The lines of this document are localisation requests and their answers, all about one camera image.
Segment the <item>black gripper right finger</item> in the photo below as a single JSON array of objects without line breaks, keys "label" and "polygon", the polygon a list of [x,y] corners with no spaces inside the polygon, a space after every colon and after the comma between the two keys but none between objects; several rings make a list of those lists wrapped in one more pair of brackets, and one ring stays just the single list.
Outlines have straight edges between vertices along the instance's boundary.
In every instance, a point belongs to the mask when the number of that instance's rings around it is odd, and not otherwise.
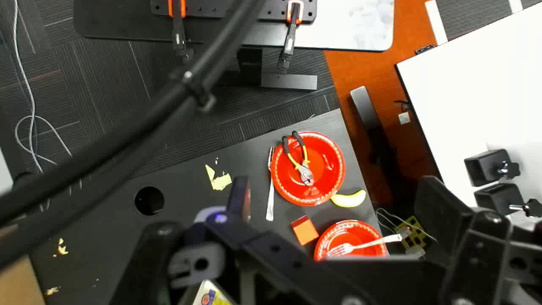
[{"label": "black gripper right finger", "polygon": [[435,239],[430,261],[443,270],[440,305],[542,305],[542,243],[489,209],[462,204],[442,182],[425,177],[415,217]]}]

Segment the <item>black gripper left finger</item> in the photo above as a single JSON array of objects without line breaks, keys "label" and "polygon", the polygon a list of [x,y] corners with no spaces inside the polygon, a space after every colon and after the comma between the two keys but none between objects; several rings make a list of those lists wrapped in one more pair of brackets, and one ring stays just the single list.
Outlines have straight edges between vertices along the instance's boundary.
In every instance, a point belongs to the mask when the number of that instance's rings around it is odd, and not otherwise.
[{"label": "black gripper left finger", "polygon": [[147,226],[110,305],[237,305],[227,282],[228,251],[203,224]]}]

